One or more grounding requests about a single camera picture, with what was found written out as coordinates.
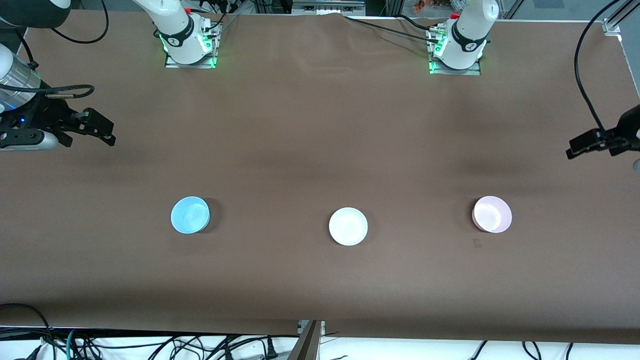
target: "white floor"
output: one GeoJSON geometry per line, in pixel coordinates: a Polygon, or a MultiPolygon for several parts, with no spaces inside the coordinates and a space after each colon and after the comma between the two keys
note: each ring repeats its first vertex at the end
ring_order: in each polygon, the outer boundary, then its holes
{"type": "MultiPolygon", "coordinates": [[[[110,338],[96,343],[109,346],[126,346],[147,343],[159,343],[168,338],[110,338]]],[[[221,336],[202,338],[205,347],[214,347],[222,340],[221,336]]],[[[279,354],[291,351],[295,338],[277,338],[273,344],[279,354]]],[[[392,340],[358,338],[323,338],[319,351],[319,360],[335,360],[346,356],[346,360],[469,360],[475,353],[480,341],[460,340],[392,340]]],[[[38,340],[0,341],[0,360],[15,360],[27,357],[40,342],[38,340]]],[[[538,343],[544,360],[564,360],[566,343],[538,343]]],[[[146,360],[156,347],[132,348],[124,350],[103,349],[104,360],[146,360]]],[[[163,349],[156,360],[169,358],[172,346],[163,349]]],[[[235,360],[248,359],[260,355],[262,345],[255,342],[232,352],[235,360]]],[[[38,360],[52,359],[51,347],[40,351],[38,360]]],[[[58,351],[58,359],[66,359],[58,351]]],[[[489,341],[480,353],[478,360],[531,360],[522,350],[520,342],[489,341]]],[[[640,345],[596,345],[576,344],[570,355],[571,360],[637,360],[640,359],[640,345]]],[[[176,360],[198,360],[194,353],[179,352],[176,360]]]]}
{"type": "MultiPolygon", "coordinates": [[[[611,0],[561,0],[564,8],[536,8],[533,0],[526,0],[516,12],[514,19],[522,20],[591,20],[611,0]]],[[[615,4],[611,11],[620,5],[615,4]]],[[[603,19],[611,12],[604,13],[603,19]]],[[[631,73],[640,86],[640,8],[636,9],[620,25],[622,46],[627,55],[631,73]]]]}

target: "black logo band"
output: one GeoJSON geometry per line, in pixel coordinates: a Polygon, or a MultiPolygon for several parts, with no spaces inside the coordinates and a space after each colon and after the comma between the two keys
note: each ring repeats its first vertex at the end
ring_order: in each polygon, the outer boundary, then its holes
{"type": "Polygon", "coordinates": [[[169,35],[160,31],[160,36],[162,36],[162,38],[164,39],[164,42],[166,42],[167,44],[173,47],[182,46],[182,43],[188,37],[190,37],[191,34],[193,33],[193,18],[191,18],[190,16],[187,16],[187,17],[189,18],[189,24],[181,32],[177,34],[169,35]]]}
{"type": "Polygon", "coordinates": [[[480,45],[482,45],[482,43],[486,39],[486,35],[483,38],[478,40],[471,40],[469,38],[464,37],[464,35],[462,35],[458,31],[457,20],[456,22],[453,23],[453,26],[451,27],[451,34],[453,35],[453,39],[458,44],[460,44],[460,46],[462,47],[462,51],[464,51],[465,53],[471,53],[472,51],[475,51],[480,45]]]}

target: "blue bowl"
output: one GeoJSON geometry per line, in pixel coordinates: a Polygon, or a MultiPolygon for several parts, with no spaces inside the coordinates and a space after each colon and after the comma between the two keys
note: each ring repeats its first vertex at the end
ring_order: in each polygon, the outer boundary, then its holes
{"type": "Polygon", "coordinates": [[[193,234],[204,229],[211,214],[207,203],[197,196],[178,201],[171,210],[171,225],[182,234],[193,234]]]}

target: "bowl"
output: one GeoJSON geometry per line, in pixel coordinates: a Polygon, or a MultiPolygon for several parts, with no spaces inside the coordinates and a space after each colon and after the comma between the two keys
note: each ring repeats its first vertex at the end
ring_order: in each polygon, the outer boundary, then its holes
{"type": "Polygon", "coordinates": [[[329,219],[329,233],[341,245],[359,244],[367,236],[368,230],[367,218],[358,209],[339,209],[329,219]]]}
{"type": "Polygon", "coordinates": [[[193,234],[204,229],[211,214],[207,203],[196,196],[185,197],[171,210],[171,225],[179,233],[193,234]]]}
{"type": "Polygon", "coordinates": [[[512,214],[509,205],[495,196],[485,196],[476,202],[471,217],[480,230],[501,233],[511,226],[512,214]]]}

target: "brown table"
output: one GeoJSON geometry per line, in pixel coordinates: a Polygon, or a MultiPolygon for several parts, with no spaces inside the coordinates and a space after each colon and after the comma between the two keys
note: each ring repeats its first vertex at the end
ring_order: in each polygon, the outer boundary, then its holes
{"type": "MultiPolygon", "coordinates": [[[[102,16],[62,31],[92,38],[102,16]]],[[[118,140],[2,154],[3,302],[59,326],[276,334],[321,318],[341,336],[640,342],[638,155],[564,155],[595,126],[573,79],[583,23],[496,23],[482,76],[452,77],[429,74],[420,41],[340,15],[241,16],[214,70],[164,69],[144,13],[110,19],[93,45],[27,36],[50,85],[96,86],[69,105],[118,140]],[[503,234],[470,221],[489,194],[513,210],[503,234]],[[172,229],[188,195],[217,227],[172,229]],[[369,219],[355,247],[328,234],[344,206],[369,219]]],[[[620,43],[594,26],[583,51],[613,126],[638,103],[620,43]]]]}

